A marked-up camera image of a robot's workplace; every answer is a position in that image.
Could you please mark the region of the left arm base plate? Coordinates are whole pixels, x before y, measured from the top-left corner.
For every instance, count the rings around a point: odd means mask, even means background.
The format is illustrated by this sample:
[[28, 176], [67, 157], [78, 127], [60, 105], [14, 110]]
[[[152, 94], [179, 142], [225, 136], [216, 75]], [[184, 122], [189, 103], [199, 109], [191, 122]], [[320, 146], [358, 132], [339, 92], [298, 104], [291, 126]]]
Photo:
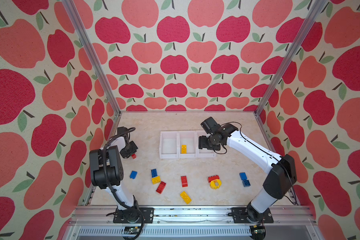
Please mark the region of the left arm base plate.
[[134, 210], [117, 210], [114, 214], [113, 223], [140, 224], [144, 220], [145, 224], [151, 224], [153, 222], [154, 211], [154, 208], [139, 208], [139, 212]]

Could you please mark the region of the white three-compartment bin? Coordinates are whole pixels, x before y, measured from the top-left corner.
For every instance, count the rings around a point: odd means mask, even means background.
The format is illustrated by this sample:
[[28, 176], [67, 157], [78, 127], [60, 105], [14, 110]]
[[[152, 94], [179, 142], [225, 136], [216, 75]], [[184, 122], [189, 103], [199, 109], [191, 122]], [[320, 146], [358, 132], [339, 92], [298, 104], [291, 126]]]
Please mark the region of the white three-compartment bin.
[[[199, 137], [205, 135], [198, 131], [162, 131], [160, 133], [160, 159], [214, 158], [211, 150], [199, 149]], [[187, 154], [181, 154], [181, 146], [187, 146]]]

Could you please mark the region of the yellow ring lego piece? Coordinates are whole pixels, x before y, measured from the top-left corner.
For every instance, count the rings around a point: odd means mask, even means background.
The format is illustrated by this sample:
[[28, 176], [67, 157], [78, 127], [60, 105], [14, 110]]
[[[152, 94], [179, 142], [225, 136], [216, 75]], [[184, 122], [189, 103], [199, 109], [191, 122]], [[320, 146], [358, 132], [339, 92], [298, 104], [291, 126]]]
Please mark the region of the yellow ring lego piece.
[[220, 179], [215, 179], [210, 182], [210, 188], [214, 189], [214, 190], [219, 189], [221, 187], [221, 185], [222, 185], [222, 182]]

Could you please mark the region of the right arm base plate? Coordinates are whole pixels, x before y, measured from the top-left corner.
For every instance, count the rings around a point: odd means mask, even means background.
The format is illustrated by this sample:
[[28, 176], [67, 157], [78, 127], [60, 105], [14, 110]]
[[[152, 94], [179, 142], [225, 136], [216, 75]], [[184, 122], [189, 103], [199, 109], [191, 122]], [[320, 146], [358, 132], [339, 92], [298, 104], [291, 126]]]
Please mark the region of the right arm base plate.
[[247, 208], [231, 208], [228, 213], [232, 217], [235, 224], [272, 224], [274, 223], [273, 215], [270, 209], [266, 209], [264, 213], [258, 213], [256, 210], [247, 210]]

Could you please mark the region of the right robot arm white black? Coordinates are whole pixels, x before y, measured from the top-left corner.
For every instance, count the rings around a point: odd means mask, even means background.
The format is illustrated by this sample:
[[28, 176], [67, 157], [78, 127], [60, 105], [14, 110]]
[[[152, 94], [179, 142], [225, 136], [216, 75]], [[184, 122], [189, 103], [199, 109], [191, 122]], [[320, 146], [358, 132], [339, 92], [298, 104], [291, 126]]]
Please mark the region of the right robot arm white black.
[[199, 137], [199, 149], [216, 151], [229, 146], [257, 164], [267, 175], [262, 189], [250, 201], [244, 213], [250, 223], [260, 223], [266, 210], [293, 189], [297, 181], [294, 158], [264, 148], [244, 135], [233, 122], [220, 125], [210, 117], [201, 126], [206, 135]]

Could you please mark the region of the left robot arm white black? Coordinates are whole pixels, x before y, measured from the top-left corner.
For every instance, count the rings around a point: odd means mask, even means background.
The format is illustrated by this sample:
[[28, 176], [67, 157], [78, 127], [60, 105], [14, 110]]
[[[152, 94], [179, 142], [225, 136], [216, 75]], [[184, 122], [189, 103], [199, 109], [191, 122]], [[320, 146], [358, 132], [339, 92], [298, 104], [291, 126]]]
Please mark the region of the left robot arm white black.
[[119, 148], [105, 145], [102, 149], [90, 151], [89, 157], [92, 184], [114, 197], [118, 203], [117, 214], [136, 221], [140, 210], [136, 198], [122, 184], [124, 169]]

